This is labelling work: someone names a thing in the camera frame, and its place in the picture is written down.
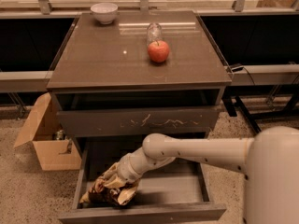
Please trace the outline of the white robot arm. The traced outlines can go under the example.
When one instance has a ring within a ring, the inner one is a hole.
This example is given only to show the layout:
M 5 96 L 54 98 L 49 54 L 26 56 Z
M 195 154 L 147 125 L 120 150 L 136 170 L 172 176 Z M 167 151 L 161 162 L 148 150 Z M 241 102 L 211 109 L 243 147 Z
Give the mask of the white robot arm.
M 299 130 L 273 127 L 253 138 L 177 139 L 148 135 L 120 160 L 117 174 L 132 183 L 176 158 L 240 172 L 246 224 L 299 224 Z

